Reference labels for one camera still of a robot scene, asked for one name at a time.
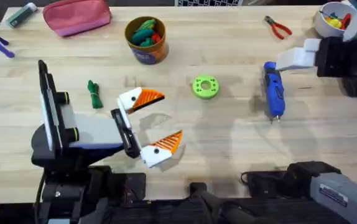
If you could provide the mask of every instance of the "white cup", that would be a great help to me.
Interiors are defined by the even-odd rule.
[[[320,10],[328,15],[335,13],[335,15],[340,19],[344,18],[347,13],[350,13],[351,18],[353,18],[357,13],[357,10],[355,8],[340,2],[328,2],[324,4]],[[331,26],[325,20],[326,17],[328,16],[322,14],[321,12],[317,12],[314,21],[315,30],[322,37],[342,37],[345,33],[345,30]]]

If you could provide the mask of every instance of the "pliers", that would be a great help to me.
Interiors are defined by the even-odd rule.
[[[278,32],[277,28],[280,28],[280,29],[282,29],[283,31],[287,32],[289,35],[292,35],[292,31],[291,31],[288,27],[286,27],[286,26],[284,26],[284,25],[282,25],[282,24],[277,23],[277,22],[274,21],[271,17],[265,16],[264,20],[265,20],[268,24],[270,24],[270,26],[272,27],[273,33],[274,33],[278,38],[280,38],[281,40],[284,39],[284,36],[281,35],[281,34]]]

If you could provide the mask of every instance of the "sticker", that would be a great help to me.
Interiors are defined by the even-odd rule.
[[[156,58],[147,52],[143,52],[142,50],[131,49],[136,58],[146,65],[153,65],[156,63]]]
[[[143,64],[153,65],[163,59],[166,55],[166,46],[165,43],[162,44],[157,50],[147,53],[138,49],[131,49],[136,58]]]
[[[332,188],[326,186],[325,184],[320,184],[320,193],[327,196],[328,198],[334,200],[335,202],[339,203],[340,205],[347,207],[348,197],[339,193],[337,190],[332,189]]]

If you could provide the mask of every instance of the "pink pouch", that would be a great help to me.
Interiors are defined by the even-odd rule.
[[[111,12],[104,0],[63,0],[43,10],[47,25],[65,37],[111,22]]]

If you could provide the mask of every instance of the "green ring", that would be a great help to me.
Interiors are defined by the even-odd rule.
[[[202,84],[204,83],[209,84],[210,88],[207,90],[202,88]],[[218,81],[210,75],[200,75],[193,80],[192,91],[195,96],[201,99],[212,99],[218,93]]]

